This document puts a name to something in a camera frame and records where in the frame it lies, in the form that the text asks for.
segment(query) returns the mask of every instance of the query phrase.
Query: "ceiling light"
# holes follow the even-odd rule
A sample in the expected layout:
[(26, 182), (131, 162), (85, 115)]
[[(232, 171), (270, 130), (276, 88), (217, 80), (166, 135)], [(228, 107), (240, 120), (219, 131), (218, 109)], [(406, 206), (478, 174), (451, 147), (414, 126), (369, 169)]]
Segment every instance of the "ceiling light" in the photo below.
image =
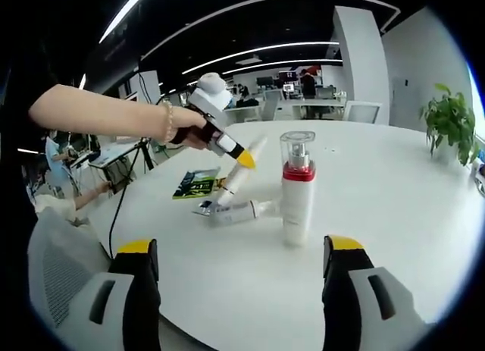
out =
[(277, 65), (277, 64), (292, 64), (292, 63), (309, 63), (309, 62), (333, 62), (333, 63), (342, 63), (342, 59), (298, 59), (295, 61), (275, 61), (273, 63), (264, 63), (264, 64), (257, 64), (252, 65), (251, 67), (243, 67), (232, 69), (231, 71), (223, 72), (222, 74), (229, 74), (239, 71), (245, 71), (247, 69), (258, 68), (258, 67), (267, 67), (268, 65)]
[(27, 152), (29, 154), (39, 154), (39, 152), (34, 152), (33, 150), (27, 150), (27, 149), (17, 149), (19, 152)]
[(128, 0), (126, 4), (121, 8), (121, 10), (116, 14), (113, 21), (110, 22), (108, 27), (106, 28), (105, 33), (99, 40), (101, 43), (106, 37), (120, 24), (125, 16), (131, 11), (131, 9), (139, 2), (139, 0)]
[(86, 84), (86, 75), (83, 75), (83, 78), (81, 78), (81, 83), (79, 84), (79, 89), (84, 89), (84, 85)]
[(289, 47), (289, 46), (300, 46), (300, 45), (339, 45), (339, 43), (338, 42), (289, 42), (287, 44), (278, 44), (278, 45), (263, 46), (261, 48), (246, 50), (244, 52), (235, 53), (235, 54), (227, 55), (227, 56), (222, 57), (222, 58), (214, 59), (213, 61), (208, 61), (207, 63), (200, 64), (197, 67), (190, 68), (187, 71), (182, 72), (182, 74), (187, 74), (187, 73), (190, 73), (192, 71), (195, 71), (196, 69), (205, 67), (206, 65), (210, 65), (210, 64), (213, 64), (213, 63), (217, 63), (218, 61), (223, 61), (225, 59), (238, 57), (238, 56), (244, 55), (244, 54), (249, 54), (249, 53), (254, 53), (254, 52), (260, 52), (261, 50), (286, 48), (286, 47)]

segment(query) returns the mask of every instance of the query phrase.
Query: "white pillar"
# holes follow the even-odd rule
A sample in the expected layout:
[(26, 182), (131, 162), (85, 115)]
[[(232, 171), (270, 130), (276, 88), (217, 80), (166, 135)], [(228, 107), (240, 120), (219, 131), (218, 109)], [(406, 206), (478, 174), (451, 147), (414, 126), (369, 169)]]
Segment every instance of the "white pillar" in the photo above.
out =
[(369, 10), (336, 6), (333, 25), (347, 79), (347, 99), (379, 102), (376, 124), (389, 124), (390, 88), (379, 29)]
[(130, 78), (130, 88), (131, 92), (138, 93), (138, 102), (148, 103), (145, 97), (145, 95), (147, 95), (152, 104), (155, 104), (160, 98), (157, 71), (138, 72)]

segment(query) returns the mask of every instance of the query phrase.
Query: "yellow cap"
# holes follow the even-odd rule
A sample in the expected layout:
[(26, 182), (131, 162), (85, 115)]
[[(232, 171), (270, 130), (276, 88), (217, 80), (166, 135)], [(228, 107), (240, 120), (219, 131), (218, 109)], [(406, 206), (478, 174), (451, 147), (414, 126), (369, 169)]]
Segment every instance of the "yellow cap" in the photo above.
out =
[(244, 149), (240, 156), (237, 157), (237, 162), (243, 167), (254, 169), (256, 168), (256, 163), (251, 156), (251, 153)]

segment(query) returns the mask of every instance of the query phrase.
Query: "computer monitor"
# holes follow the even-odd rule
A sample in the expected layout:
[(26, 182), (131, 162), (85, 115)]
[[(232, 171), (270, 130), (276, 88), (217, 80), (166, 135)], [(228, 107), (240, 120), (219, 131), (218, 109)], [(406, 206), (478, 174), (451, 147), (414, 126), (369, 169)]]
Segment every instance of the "computer monitor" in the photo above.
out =
[(283, 84), (283, 91), (285, 92), (295, 92), (295, 85), (292, 83)]
[(256, 84), (258, 86), (273, 86), (274, 80), (273, 77), (258, 77), (256, 78)]
[(295, 71), (283, 71), (278, 73), (278, 77), (283, 82), (295, 82), (298, 80), (298, 75)]

